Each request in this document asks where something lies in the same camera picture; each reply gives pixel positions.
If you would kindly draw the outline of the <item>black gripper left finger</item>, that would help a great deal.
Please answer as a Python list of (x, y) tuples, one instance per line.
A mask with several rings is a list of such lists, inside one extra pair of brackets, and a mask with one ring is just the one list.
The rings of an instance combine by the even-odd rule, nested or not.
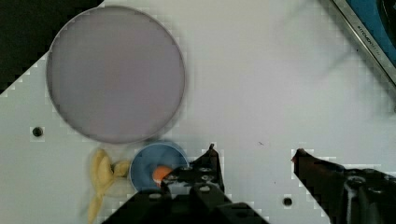
[(175, 198), (177, 195), (188, 195), (195, 185), (203, 184), (214, 185), (221, 192), (224, 191), (219, 153), (213, 143), (198, 159), (166, 175), (161, 182), (161, 189)]

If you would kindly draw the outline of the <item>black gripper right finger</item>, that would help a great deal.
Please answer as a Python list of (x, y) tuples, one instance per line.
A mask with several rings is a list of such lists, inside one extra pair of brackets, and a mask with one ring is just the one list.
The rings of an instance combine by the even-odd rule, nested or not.
[(331, 224), (396, 224), (395, 177), (375, 169), (347, 169), (299, 148), (294, 173)]

